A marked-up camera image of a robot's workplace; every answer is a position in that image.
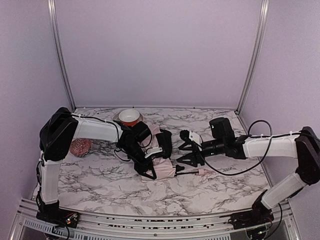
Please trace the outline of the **aluminium corner post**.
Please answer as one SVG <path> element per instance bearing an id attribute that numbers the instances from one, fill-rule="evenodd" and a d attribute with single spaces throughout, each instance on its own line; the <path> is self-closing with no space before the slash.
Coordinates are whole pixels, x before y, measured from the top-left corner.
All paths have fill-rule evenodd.
<path id="1" fill-rule="evenodd" d="M 57 61 L 58 61 L 63 85 L 65 88 L 68 103 L 70 105 L 70 109 L 74 111 L 76 109 L 76 102 L 72 93 L 72 88 L 69 81 L 67 67 L 66 67 L 65 59 L 63 55 L 63 48 L 62 48 L 62 43 L 60 38 L 59 24 L 58 24 L 57 12 L 56 12 L 56 1 L 48 0 L 47 6 L 48 6 L 48 12 L 49 12 L 49 20 L 52 28 L 55 51 L 57 55 Z"/>
<path id="2" fill-rule="evenodd" d="M 253 44 L 253 50 L 252 50 L 252 55 L 250 58 L 249 62 L 249 67 L 246 73 L 246 78 L 244 82 L 244 86 L 240 95 L 240 99 L 237 105 L 237 114 L 240 115 L 242 110 L 244 109 L 250 86 L 252 84 L 253 78 L 254 78 L 254 73 L 256 69 L 256 65 L 259 59 L 260 51 L 262 48 L 263 44 L 263 39 L 264 39 L 264 34 L 265 34 L 265 29 L 267 25 L 267 18 L 268 18 L 268 12 L 269 12 L 269 5 L 270 1 L 269 0 L 262 0 L 261 1 L 261 7 L 260 7 L 260 14 L 258 18 L 258 25 L 257 25 L 257 31 L 256 31 L 256 36 Z"/>

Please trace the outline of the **aluminium front rail frame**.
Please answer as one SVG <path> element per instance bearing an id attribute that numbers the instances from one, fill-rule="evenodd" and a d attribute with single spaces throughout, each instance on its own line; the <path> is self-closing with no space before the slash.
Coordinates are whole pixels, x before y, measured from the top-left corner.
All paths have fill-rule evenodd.
<path id="1" fill-rule="evenodd" d="M 272 210 L 273 220 L 246 226 L 241 210 L 185 216 L 134 216 L 77 211 L 75 227 L 36 217 L 35 201 L 22 199 L 9 233 L 10 240 L 299 240 L 288 202 Z"/>

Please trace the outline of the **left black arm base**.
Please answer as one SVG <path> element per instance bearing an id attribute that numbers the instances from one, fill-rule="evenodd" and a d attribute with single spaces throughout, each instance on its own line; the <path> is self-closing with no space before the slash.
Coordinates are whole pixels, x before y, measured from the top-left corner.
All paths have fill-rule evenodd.
<path id="1" fill-rule="evenodd" d="M 59 226 L 67 226 L 69 228 L 76 228 L 79 223 L 80 214 L 78 212 L 71 212 L 67 210 L 59 210 L 58 213 L 46 214 L 38 212 L 36 214 L 38 220 L 42 220 Z"/>

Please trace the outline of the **left aluminium corner post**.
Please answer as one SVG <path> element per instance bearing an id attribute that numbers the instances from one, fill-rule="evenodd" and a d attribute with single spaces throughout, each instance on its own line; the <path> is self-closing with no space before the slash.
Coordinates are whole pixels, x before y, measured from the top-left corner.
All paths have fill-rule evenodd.
<path id="1" fill-rule="evenodd" d="M 65 88 L 68 103 L 70 105 L 70 109 L 74 111 L 76 109 L 76 102 L 72 93 L 72 88 L 69 81 L 67 67 L 66 67 L 65 59 L 63 55 L 63 48 L 62 48 L 62 43 L 60 38 L 59 24 L 58 24 L 57 12 L 56 12 L 56 1 L 48 0 L 47 6 L 48 6 L 48 12 L 49 12 L 49 20 L 52 28 L 55 51 L 57 55 L 57 61 L 58 61 L 63 85 Z"/>

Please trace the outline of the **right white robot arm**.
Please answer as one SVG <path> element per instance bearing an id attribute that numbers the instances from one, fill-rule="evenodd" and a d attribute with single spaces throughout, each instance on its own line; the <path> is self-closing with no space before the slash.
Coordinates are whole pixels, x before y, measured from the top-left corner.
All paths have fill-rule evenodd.
<path id="1" fill-rule="evenodd" d="M 266 157 L 288 157 L 297 159 L 295 172 L 262 193 L 252 205 L 251 215 L 255 219 L 269 214 L 281 201 L 320 181 L 320 140 L 313 129 L 305 126 L 300 131 L 275 135 L 235 136 L 228 118 L 219 117 L 209 122 L 213 140 L 203 141 L 193 131 L 182 130 L 183 144 L 179 150 L 188 151 L 177 162 L 192 167 L 207 165 L 207 157 L 225 155 L 236 160 Z"/>

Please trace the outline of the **red and white bowl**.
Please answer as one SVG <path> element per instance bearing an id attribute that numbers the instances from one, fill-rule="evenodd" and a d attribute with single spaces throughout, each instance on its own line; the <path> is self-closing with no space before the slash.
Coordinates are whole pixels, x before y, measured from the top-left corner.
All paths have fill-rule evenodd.
<path id="1" fill-rule="evenodd" d="M 119 113 L 118 118 L 124 125 L 134 126 L 138 123 L 140 113 L 135 109 L 125 109 Z"/>

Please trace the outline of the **pink and black umbrella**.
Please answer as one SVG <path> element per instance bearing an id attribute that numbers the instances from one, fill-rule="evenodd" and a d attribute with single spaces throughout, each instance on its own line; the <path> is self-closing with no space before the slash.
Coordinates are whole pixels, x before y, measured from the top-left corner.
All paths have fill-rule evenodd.
<path id="1" fill-rule="evenodd" d="M 157 180 L 170 179 L 177 177 L 178 175 L 204 175 L 207 173 L 203 168 L 197 168 L 194 171 L 185 171 L 185 167 L 181 165 L 173 165 L 171 156 L 173 151 L 172 133 L 168 130 L 160 128 L 158 125 L 148 125 L 151 135 L 142 141 L 141 145 L 145 147 L 145 151 L 148 148 L 161 147 L 163 152 L 153 154 L 152 162 L 154 170 L 156 172 Z M 145 177 L 141 177 L 144 181 L 151 181 Z"/>

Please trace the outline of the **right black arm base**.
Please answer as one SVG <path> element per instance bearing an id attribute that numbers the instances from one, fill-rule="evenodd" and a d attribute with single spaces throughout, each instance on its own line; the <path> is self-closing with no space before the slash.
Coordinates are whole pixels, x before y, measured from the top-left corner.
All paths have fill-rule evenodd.
<path id="1" fill-rule="evenodd" d="M 251 210 L 249 210 L 231 214 L 230 218 L 228 219 L 228 223 L 233 226 L 234 230 L 238 230 L 242 228 L 262 225 L 265 223 L 271 223 L 274 219 L 275 218 L 272 213 L 257 216 L 254 215 Z"/>

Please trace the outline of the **right aluminium corner post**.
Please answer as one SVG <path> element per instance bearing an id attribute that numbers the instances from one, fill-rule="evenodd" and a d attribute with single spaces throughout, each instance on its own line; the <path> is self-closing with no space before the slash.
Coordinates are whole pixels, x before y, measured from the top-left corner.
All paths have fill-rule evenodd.
<path id="1" fill-rule="evenodd" d="M 263 44 L 263 39 L 264 39 L 264 34 L 265 34 L 265 29 L 267 25 L 267 18 L 268 18 L 268 12 L 269 12 L 269 5 L 270 1 L 269 0 L 262 0 L 261 1 L 261 7 L 260 7 L 260 14 L 258 18 L 258 25 L 257 25 L 257 31 L 256 31 L 256 36 L 253 44 L 253 50 L 252 50 L 252 55 L 250 58 L 249 62 L 249 67 L 246 73 L 246 78 L 244 82 L 244 86 L 240 95 L 240 99 L 237 105 L 237 114 L 240 115 L 242 110 L 244 109 L 250 86 L 252 84 L 253 78 L 254 78 L 254 73 L 256 69 L 256 65 L 259 59 L 260 51 L 262 48 Z"/>

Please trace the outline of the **red patterned round pouch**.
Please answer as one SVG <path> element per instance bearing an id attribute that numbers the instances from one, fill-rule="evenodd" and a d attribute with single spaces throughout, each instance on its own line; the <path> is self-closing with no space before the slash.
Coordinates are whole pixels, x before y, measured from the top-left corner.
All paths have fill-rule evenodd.
<path id="1" fill-rule="evenodd" d="M 69 151 L 78 158 L 85 157 L 91 150 L 92 142 L 87 138 L 77 138 L 71 142 Z"/>

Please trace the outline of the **grey round plate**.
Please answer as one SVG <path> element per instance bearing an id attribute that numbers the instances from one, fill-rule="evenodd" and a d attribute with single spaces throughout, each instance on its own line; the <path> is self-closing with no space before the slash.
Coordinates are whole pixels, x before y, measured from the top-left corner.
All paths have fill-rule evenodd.
<path id="1" fill-rule="evenodd" d="M 114 120 L 114 121 L 120 121 L 119 120 L 119 113 L 117 113 L 112 119 Z M 138 121 L 142 121 L 143 120 L 143 116 L 142 116 L 142 114 L 140 113 L 140 117 L 139 117 L 139 120 Z"/>

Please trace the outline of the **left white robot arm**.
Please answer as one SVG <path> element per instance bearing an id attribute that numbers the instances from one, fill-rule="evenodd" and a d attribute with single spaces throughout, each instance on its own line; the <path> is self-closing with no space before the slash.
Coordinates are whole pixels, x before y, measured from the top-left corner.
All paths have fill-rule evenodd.
<path id="1" fill-rule="evenodd" d="M 147 154 L 142 145 L 146 138 L 152 138 L 150 128 L 143 122 L 125 123 L 122 120 L 103 120 L 94 116 L 71 113 L 59 108 L 39 133 L 40 159 L 36 167 L 39 190 L 36 203 L 40 214 L 56 219 L 60 209 L 58 181 L 63 160 L 71 153 L 76 157 L 86 156 L 92 147 L 92 140 L 116 144 L 116 151 L 124 152 L 134 162 L 135 171 L 154 180 L 157 177 L 152 154 Z"/>

